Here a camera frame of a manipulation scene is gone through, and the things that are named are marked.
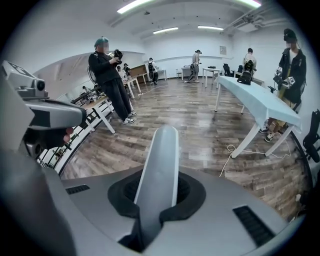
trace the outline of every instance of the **sneaker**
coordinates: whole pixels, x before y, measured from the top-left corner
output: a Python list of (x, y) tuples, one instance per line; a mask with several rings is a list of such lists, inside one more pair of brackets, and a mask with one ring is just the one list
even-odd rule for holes
[(133, 124), (134, 122), (135, 122), (134, 119), (126, 118), (122, 123), (123, 123), (124, 125), (131, 125), (131, 124)]
[(136, 116), (136, 115), (137, 115), (137, 113), (132, 111), (132, 112), (128, 115), (128, 118), (132, 118), (132, 117), (134, 117), (134, 116)]
[(265, 126), (262, 127), (262, 129), (259, 130), (259, 133), (264, 134), (267, 131), (269, 131), (269, 127), (265, 125)]
[(264, 140), (269, 143), (270, 141), (273, 140), (274, 136), (275, 136), (275, 133), (272, 132), (269, 135), (265, 136)]

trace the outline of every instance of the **white tablecloth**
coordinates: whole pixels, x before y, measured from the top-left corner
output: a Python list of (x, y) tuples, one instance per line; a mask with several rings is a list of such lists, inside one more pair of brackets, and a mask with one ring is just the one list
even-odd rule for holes
[(239, 83), (237, 78), (228, 76), (219, 76), (217, 82), (243, 103), (260, 128), (264, 126), (266, 119), (274, 118), (294, 125), (298, 132), (302, 131), (298, 114), (269, 90), (254, 82), (251, 82), (251, 85)]

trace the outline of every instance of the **black pants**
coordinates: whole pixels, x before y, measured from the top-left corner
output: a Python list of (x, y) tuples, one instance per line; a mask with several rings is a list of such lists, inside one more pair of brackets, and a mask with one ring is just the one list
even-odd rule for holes
[(152, 81), (158, 83), (158, 77), (159, 77), (158, 72), (153, 73), (153, 79), (152, 79)]
[(105, 82), (101, 89), (112, 101), (113, 108), (117, 115), (124, 121), (129, 113), (131, 113), (131, 106), (129, 96), (125, 90), (121, 78), (116, 78)]

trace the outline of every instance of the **ceiling light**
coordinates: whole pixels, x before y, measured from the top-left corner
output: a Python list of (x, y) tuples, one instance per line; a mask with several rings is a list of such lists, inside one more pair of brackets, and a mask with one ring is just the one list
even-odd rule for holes
[(224, 30), (221, 27), (215, 27), (215, 26), (198, 26), (198, 29), (207, 29), (207, 30)]
[(153, 1), (153, 0), (136, 0), (134, 2), (131, 2), (129, 4), (127, 4), (125, 7), (122, 7), (121, 9), (119, 9), (117, 12), (120, 13), (120, 14), (123, 14), (139, 5), (142, 5), (144, 3), (147, 3), (147, 2), (150, 2), (150, 1)]
[(177, 30), (178, 27), (172, 27), (172, 28), (166, 28), (166, 29), (162, 29), (162, 30), (159, 30), (159, 31), (155, 31), (153, 32), (154, 34), (159, 34), (159, 33), (162, 33), (162, 32), (167, 32), (167, 31), (171, 31), (171, 30)]
[(245, 3), (247, 5), (250, 5), (252, 7), (255, 7), (255, 8), (258, 8), (261, 6), (261, 3), (254, 1), (254, 0), (238, 0), (238, 1)]

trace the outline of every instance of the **black cap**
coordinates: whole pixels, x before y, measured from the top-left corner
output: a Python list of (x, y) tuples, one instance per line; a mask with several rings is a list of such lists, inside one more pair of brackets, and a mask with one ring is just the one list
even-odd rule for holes
[(297, 42), (296, 33), (292, 29), (286, 28), (283, 31), (283, 34), (284, 34), (283, 40), (286, 41), (288, 44), (292, 44), (292, 43)]

